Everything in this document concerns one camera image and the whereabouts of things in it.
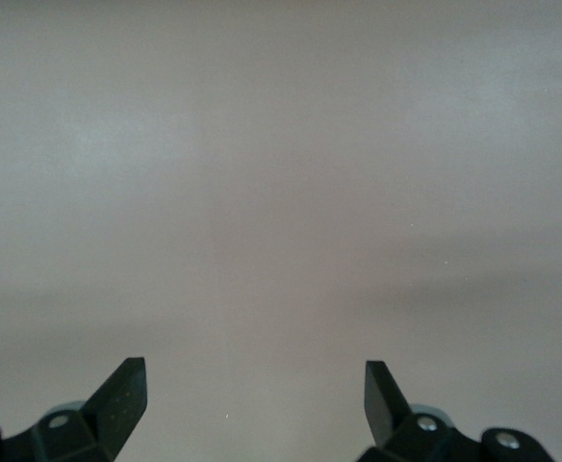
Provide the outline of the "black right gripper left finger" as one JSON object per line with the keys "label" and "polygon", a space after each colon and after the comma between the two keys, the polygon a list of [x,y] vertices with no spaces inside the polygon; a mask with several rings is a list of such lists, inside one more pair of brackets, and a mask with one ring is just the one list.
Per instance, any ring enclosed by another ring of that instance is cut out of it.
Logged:
{"label": "black right gripper left finger", "polygon": [[0,461],[114,461],[147,407],[145,360],[129,357],[85,401],[58,405],[5,438]]}

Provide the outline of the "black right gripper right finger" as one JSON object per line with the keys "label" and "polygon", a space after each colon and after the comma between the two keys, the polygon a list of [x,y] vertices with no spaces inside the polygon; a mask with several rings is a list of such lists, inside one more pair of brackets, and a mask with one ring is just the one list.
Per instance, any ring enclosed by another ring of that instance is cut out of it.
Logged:
{"label": "black right gripper right finger", "polygon": [[364,410],[374,446],[360,461],[551,461],[535,438],[520,430],[491,427],[475,441],[442,410],[411,405],[383,361],[365,367]]}

